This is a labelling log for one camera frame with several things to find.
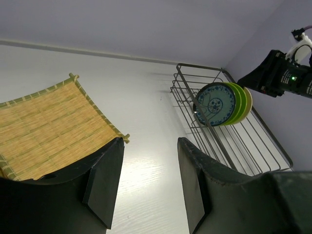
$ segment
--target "stack of plates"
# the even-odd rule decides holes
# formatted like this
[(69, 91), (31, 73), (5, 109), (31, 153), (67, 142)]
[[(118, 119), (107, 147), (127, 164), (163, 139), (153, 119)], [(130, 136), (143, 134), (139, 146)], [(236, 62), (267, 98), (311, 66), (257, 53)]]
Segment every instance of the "stack of plates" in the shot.
[[(253, 106), (249, 90), (235, 83), (208, 84), (198, 92), (196, 100), (211, 126), (239, 123), (247, 117)], [(195, 104), (193, 111), (199, 122), (206, 125)]]

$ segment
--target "black wire dish rack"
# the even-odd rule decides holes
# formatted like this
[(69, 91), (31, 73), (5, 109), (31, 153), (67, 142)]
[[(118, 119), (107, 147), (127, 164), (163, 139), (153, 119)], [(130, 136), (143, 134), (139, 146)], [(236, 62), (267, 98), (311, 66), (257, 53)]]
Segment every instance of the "black wire dish rack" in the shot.
[(171, 93), (180, 109), (178, 115), (187, 137), (201, 151), (246, 175), (291, 170), (293, 162), (254, 108), (245, 120), (235, 125), (212, 127), (199, 123), (193, 104), (209, 123), (196, 95), (213, 82), (234, 82), (230, 74), (218, 68), (179, 63)]

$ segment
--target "blue floral plate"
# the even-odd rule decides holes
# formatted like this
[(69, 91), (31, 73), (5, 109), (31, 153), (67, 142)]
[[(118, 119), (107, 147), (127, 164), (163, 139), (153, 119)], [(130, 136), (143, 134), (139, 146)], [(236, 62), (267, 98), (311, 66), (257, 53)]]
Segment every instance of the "blue floral plate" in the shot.
[[(226, 84), (215, 82), (203, 87), (196, 95), (196, 100), (211, 126), (225, 123), (233, 114), (236, 98), (233, 90)], [(193, 104), (193, 111), (201, 124), (205, 119)]]

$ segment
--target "purple cable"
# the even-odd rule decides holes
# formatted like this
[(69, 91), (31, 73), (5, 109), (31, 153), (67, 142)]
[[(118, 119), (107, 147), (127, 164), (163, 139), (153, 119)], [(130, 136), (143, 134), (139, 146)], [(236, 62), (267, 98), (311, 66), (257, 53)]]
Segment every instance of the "purple cable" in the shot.
[(309, 25), (309, 26), (307, 26), (307, 27), (304, 27), (303, 29), (304, 30), (308, 30), (308, 29), (311, 29), (312, 28), (312, 25)]

